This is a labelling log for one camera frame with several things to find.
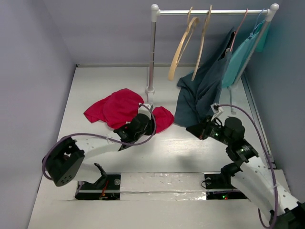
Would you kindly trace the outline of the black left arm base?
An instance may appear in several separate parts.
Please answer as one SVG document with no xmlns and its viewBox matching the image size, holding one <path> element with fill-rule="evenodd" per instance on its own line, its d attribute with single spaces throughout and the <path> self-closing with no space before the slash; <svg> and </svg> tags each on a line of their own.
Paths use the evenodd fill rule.
<svg viewBox="0 0 305 229">
<path fill-rule="evenodd" d="M 98 163 L 100 177 L 94 183 L 79 181 L 75 198 L 77 200 L 120 200 L 121 173 L 106 173 Z"/>
</svg>

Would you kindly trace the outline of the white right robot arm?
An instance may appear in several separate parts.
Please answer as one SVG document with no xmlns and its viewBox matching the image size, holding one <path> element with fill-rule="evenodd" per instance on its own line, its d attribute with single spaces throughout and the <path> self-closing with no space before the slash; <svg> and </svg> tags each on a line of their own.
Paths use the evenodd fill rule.
<svg viewBox="0 0 305 229">
<path fill-rule="evenodd" d="M 213 138 L 226 145 L 231 163 L 221 168 L 219 181 L 224 187 L 241 191 L 269 219 L 273 229 L 303 229 L 305 205 L 291 195 L 279 182 L 274 182 L 271 170 L 255 148 L 244 138 L 245 128 L 240 119 L 207 116 L 202 122 L 186 128 L 200 140 Z"/>
</svg>

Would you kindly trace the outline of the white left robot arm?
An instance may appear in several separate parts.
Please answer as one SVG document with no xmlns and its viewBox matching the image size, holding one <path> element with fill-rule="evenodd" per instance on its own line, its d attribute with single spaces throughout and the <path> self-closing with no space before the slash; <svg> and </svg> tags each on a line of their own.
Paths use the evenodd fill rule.
<svg viewBox="0 0 305 229">
<path fill-rule="evenodd" d="M 105 184 L 105 172 L 99 161 L 100 156 L 145 144 L 147 140 L 140 139 L 145 135 L 151 139 L 155 133 L 155 116 L 137 114 L 130 123 L 107 135 L 75 133 L 64 136 L 43 158 L 43 175 L 57 187 L 75 180 L 101 188 Z"/>
</svg>

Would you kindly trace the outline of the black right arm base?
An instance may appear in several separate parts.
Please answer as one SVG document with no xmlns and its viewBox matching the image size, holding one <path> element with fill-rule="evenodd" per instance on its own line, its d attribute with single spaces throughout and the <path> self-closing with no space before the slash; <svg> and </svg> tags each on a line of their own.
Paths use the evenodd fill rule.
<svg viewBox="0 0 305 229">
<path fill-rule="evenodd" d="M 235 189 L 220 173 L 204 175 L 201 187 L 205 189 L 207 200 L 247 199 L 246 195 Z"/>
</svg>

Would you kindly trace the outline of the red t shirt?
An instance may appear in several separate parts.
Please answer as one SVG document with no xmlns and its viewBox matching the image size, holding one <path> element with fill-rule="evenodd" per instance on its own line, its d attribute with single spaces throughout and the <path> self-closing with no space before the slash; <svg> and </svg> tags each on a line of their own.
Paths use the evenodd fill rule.
<svg viewBox="0 0 305 229">
<path fill-rule="evenodd" d="M 144 100 L 140 95 L 124 88 L 95 102 L 84 111 L 84 116 L 90 123 L 103 121 L 108 127 L 117 129 L 130 122 L 138 114 L 139 104 L 143 103 Z M 174 123 L 173 114 L 162 106 L 154 108 L 152 113 L 156 118 L 157 133 Z"/>
</svg>

